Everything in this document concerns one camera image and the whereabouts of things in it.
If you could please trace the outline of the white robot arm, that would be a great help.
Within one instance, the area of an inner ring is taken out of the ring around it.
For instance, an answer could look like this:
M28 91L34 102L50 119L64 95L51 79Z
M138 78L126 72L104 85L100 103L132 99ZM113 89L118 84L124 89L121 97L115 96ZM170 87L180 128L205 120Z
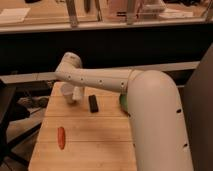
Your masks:
M55 76L77 87L93 87L127 98L137 171L194 171L184 110L173 79L162 71L84 69L67 52Z

